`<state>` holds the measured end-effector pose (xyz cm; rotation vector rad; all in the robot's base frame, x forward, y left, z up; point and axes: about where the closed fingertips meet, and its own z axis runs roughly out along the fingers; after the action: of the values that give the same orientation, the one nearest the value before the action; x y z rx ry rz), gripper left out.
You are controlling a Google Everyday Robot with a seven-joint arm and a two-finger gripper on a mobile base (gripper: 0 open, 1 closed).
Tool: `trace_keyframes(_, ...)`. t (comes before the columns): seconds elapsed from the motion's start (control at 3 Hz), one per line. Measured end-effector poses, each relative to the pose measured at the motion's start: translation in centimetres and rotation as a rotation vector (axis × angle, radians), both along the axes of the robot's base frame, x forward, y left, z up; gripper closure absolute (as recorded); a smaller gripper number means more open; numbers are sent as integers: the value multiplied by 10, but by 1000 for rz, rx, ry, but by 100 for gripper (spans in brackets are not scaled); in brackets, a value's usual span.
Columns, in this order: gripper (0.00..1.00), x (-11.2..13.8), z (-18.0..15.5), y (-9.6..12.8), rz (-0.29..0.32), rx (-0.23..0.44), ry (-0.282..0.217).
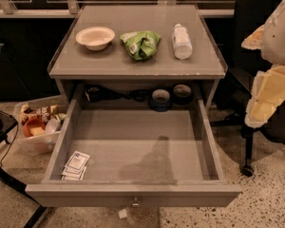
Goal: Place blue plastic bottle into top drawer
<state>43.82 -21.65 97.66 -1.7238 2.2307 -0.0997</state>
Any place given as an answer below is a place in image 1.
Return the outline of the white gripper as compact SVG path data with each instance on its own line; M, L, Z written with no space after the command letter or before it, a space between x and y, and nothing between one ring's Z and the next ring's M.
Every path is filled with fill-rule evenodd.
M241 46L250 50L261 49L263 59L279 64L266 72L259 71L253 81L244 122L252 128L259 128L285 101L285 66L281 66L285 65L285 0L280 2L264 26L245 38Z

